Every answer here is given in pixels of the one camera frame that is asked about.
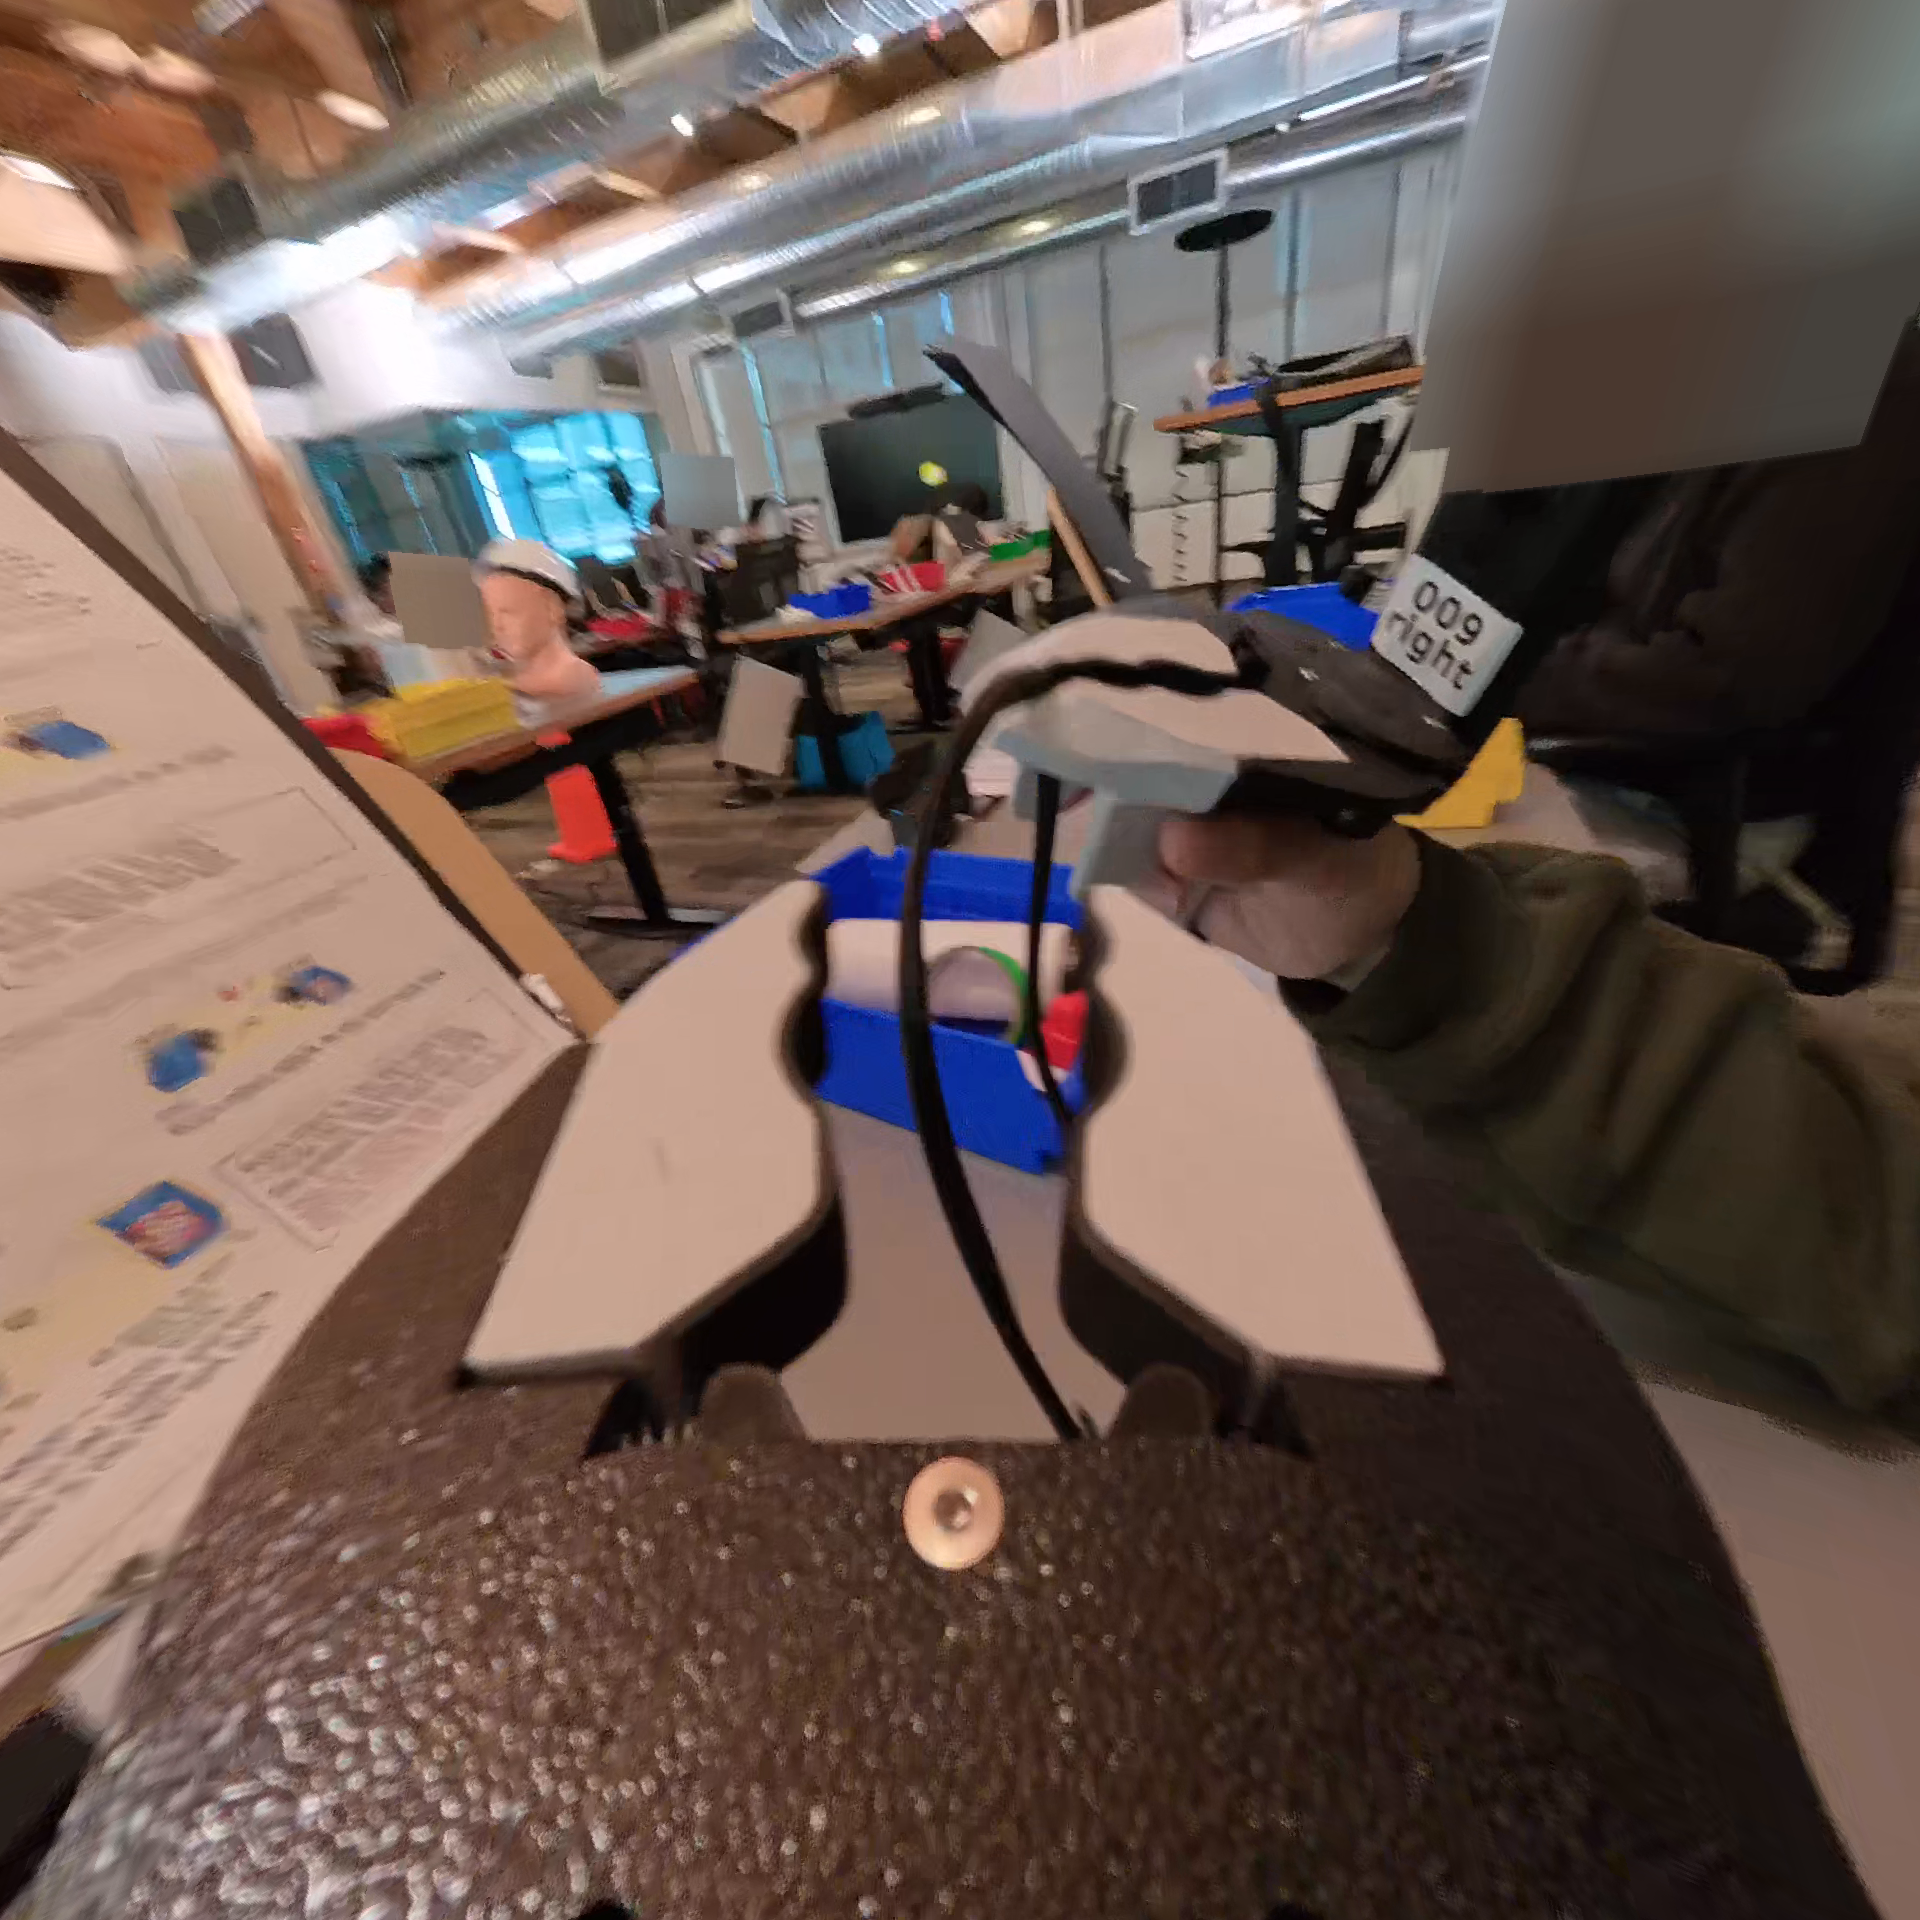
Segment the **long wooden desk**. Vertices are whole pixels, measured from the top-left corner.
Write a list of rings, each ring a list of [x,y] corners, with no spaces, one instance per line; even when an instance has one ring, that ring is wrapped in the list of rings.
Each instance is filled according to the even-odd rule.
[[[925,733],[950,727],[950,664],[942,634],[957,632],[987,603],[1032,591],[1050,572],[1050,550],[1016,556],[973,556],[939,591],[869,592],[862,613],[773,613],[736,632],[718,632],[722,650],[803,650],[803,668],[824,664],[828,640],[850,634],[857,643],[902,643],[908,685]]]

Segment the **wooden desk with black legs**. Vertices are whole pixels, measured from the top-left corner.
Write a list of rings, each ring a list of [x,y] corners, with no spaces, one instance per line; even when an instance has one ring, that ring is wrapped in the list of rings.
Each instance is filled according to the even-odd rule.
[[[697,690],[702,676],[691,668],[614,673],[603,676],[597,701],[552,711],[531,727],[508,727],[440,754],[400,754],[400,767],[428,788],[451,788],[460,809],[518,802],[546,777],[582,767],[614,834],[618,871],[627,877],[627,896],[582,906],[582,923],[618,939],[691,946],[718,931],[733,906],[669,902],[623,777],[623,754],[634,754],[648,739],[660,739],[669,711]]]

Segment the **silver ventilation duct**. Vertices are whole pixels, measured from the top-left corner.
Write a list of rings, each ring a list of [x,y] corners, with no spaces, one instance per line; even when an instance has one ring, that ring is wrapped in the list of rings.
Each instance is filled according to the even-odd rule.
[[[733,111],[880,42],[850,4],[577,4],[560,27],[407,111],[320,181],[232,164],[185,207],[185,256],[124,280],[168,332],[233,332],[391,267],[565,164]]]
[[[1387,118],[1474,107],[1474,88],[1356,94],[1285,115],[1202,118],[1171,95],[1106,100],[1082,115],[884,115],[848,139],[770,172],[718,181],[656,217],[627,213],[582,225],[545,252],[431,290],[447,332],[508,332],[532,354],[560,354],[597,336],[679,327],[681,312],[733,312],[835,264],[939,243],[950,237],[1022,222],[1097,188],[1160,181],[1202,164],[1236,181],[1237,153],[1322,147],[1329,133],[1370,133]]]

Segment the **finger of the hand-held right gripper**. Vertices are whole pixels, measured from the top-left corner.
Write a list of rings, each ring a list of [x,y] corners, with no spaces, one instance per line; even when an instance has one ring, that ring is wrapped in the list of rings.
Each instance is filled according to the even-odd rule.
[[[1263,690],[1177,697],[1068,680],[995,720],[989,746],[1016,763],[1016,809],[1034,782],[1091,790],[1071,893],[1131,887],[1154,871],[1160,824],[1210,815],[1244,775],[1350,775],[1350,754]]]
[[[1111,664],[1171,664],[1210,680],[1237,680],[1237,664],[1227,634],[1184,610],[1097,610],[1050,632],[1011,640],[1011,632],[976,634],[964,653],[957,704],[973,711],[995,680],[1039,673],[1056,664],[1111,660]]]

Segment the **person's right hand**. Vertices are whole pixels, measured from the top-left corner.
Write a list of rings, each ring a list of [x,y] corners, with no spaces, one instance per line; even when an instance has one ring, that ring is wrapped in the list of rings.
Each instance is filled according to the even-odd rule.
[[[1154,902],[1164,915],[1281,980],[1350,985],[1369,978],[1419,887],[1422,848],[1406,824],[1370,839],[1263,815],[1160,827]]]

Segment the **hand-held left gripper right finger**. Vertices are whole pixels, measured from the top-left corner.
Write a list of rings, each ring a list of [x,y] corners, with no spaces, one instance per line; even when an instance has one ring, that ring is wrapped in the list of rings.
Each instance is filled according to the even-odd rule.
[[[1068,1232],[1236,1377],[1436,1382],[1436,1330],[1315,1045],[1227,950],[1097,884]]]

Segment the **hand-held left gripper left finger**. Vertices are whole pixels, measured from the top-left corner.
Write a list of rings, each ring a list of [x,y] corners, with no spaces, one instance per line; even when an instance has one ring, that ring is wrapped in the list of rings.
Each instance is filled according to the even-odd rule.
[[[788,878],[590,1045],[463,1345],[476,1382],[790,1367],[848,1305],[824,1076],[828,896]]]

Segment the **mannequin head with white helmet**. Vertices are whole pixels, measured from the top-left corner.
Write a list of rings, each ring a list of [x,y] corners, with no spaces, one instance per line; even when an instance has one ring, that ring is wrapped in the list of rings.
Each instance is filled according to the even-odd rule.
[[[577,653],[583,613],[582,572],[539,539],[492,539],[476,556],[489,622],[489,664],[521,711],[577,711],[603,697],[603,676]]]

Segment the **wooden standing desk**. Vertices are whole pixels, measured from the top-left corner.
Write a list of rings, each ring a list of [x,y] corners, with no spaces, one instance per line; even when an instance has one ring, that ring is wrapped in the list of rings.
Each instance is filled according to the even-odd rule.
[[[1177,444],[1177,464],[1210,464],[1210,563],[1230,553],[1263,563],[1266,591],[1329,586],[1357,563],[1410,550],[1410,521],[1369,521],[1406,464],[1422,363],[1406,336],[1300,363],[1253,363],[1244,384],[1217,385],[1205,407],[1160,414],[1154,432]],[[1307,499],[1307,437],[1350,423],[1350,454],[1329,501]],[[1269,534],[1227,539],[1227,451],[1263,437],[1275,454]]]

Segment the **large black screen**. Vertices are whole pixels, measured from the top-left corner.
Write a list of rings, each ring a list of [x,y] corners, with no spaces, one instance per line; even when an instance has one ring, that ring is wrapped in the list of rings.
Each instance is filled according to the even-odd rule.
[[[897,521],[964,507],[1003,515],[999,428],[957,391],[919,385],[880,408],[820,423],[824,484],[841,544],[890,539]]]

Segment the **wooden clipboard stand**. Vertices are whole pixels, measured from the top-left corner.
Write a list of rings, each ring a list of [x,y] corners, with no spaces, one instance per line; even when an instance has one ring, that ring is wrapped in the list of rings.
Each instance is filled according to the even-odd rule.
[[[1046,399],[1011,368],[1003,348],[950,336],[925,347],[925,359],[955,376],[1039,472],[1050,544],[1068,556],[1068,572],[1091,610],[1154,598],[1153,566],[1136,556],[1126,515],[1111,488],[1071,451]]]

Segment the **small blue storage bin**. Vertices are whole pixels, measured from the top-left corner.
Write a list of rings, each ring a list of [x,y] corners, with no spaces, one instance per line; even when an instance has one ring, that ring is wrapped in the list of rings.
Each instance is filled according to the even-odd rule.
[[[1230,603],[1230,613],[1269,613],[1314,628],[1344,650],[1370,650],[1375,634],[1375,613],[1339,586],[1246,591]]]

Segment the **white cylinder tube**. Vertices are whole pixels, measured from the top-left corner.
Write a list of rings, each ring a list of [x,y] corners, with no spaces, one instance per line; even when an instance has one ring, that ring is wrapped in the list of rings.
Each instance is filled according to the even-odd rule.
[[[1046,1009],[1056,993],[1068,988],[1068,970],[1079,961],[1079,931],[1046,923],[1039,924],[1039,955],[1026,950],[1022,923],[925,923],[925,961],[939,950],[957,946],[987,946],[1003,950],[1032,970],[1034,1009]],[[869,1014],[897,1014],[897,923],[862,915],[862,923],[828,923],[828,1000],[869,1009]]]

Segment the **person's right forearm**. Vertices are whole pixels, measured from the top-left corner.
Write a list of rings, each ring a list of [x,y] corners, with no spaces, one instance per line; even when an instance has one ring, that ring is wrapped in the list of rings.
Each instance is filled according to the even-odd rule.
[[[1794,993],[1612,856],[1436,842],[1382,956],[1285,1005],[1541,1259],[1914,1424],[1914,1005]]]

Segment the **orange traffic cone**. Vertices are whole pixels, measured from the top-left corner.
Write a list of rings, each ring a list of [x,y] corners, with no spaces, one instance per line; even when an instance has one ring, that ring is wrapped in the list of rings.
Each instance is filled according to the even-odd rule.
[[[595,864],[618,856],[618,827],[590,763],[565,763],[545,777],[552,809],[546,861]]]

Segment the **flat yellow storage bin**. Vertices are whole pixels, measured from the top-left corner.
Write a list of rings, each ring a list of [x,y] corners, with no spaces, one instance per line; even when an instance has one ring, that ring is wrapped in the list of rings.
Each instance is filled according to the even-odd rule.
[[[521,727],[518,697],[492,676],[398,685],[361,720],[391,762],[440,762]]]

